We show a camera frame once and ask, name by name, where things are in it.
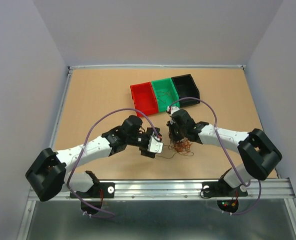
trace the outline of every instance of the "green bin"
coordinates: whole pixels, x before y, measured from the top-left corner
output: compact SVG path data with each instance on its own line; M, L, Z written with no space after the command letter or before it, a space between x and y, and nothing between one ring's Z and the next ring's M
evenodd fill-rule
M165 112L167 106L179 99L179 95L171 78L152 81L151 84L157 98L158 110L160 113Z

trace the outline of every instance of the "screw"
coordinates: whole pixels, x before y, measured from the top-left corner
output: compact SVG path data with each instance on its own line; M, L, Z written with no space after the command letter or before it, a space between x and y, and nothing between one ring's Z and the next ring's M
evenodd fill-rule
M112 186L108 187L108 193L112 194L114 192L114 188Z

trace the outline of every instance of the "black bracket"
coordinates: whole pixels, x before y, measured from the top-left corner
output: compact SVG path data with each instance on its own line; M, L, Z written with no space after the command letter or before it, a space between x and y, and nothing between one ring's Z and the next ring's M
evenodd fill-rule
M77 191L77 195L82 197L83 199L99 199L100 190L103 192L104 199L112 199L114 198L115 184L114 182L100 182L100 180L94 175L91 171L85 171L92 178L93 186L87 192ZM109 193L108 188L112 187L113 192ZM74 194L70 194L70 198L76 199L77 197Z
M200 196L204 199L224 197L232 198L236 196L236 191L238 192L239 197L248 196L247 191L242 191L240 189L241 185L229 192L222 190L222 183L220 181L207 181L202 184L202 187L203 189L200 191Z
M99 190L102 189L104 199L113 199L115 191L113 191L113 193L109 193L108 192L109 187L113 187L113 189L115 189L115 183L114 182L101 182L96 187L94 187L94 185L93 185L87 192L77 191L77 195L79 195L83 199L99 199L100 198ZM76 196L74 196L74 194L71 193L70 198L76 199Z

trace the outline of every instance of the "tangled copper wire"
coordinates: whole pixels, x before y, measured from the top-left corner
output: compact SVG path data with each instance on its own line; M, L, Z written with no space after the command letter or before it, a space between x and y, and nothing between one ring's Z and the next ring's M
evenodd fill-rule
M168 148L170 150L174 149L179 154L186 155L190 153L193 154L193 152L190 150L191 145L192 145L192 142L190 142L187 138L184 138L177 142L171 141Z

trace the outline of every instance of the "black bin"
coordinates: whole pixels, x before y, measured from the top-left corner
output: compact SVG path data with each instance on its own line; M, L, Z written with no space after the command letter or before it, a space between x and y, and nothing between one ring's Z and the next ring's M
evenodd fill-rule
M194 97L200 98L199 89L196 86L191 74L172 77L173 84L177 90L179 98ZM191 106L199 104L198 100L187 99L180 101L180 107Z

